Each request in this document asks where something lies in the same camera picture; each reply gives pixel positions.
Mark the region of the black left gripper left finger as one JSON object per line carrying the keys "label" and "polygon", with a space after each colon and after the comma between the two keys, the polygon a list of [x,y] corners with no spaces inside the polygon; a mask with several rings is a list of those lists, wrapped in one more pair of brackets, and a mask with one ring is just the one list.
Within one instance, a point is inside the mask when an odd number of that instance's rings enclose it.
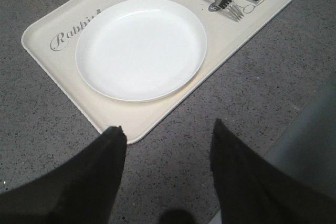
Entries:
{"label": "black left gripper left finger", "polygon": [[1,194],[1,223],[108,223],[126,150],[122,128],[107,128],[58,168]]}

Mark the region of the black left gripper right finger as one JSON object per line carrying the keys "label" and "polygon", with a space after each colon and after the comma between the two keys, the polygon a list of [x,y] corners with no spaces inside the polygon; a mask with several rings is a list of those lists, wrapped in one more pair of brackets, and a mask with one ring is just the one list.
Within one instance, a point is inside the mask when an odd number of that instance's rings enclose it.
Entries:
{"label": "black left gripper right finger", "polygon": [[335,200],[265,161],[220,119],[210,150],[222,223],[335,223]]}

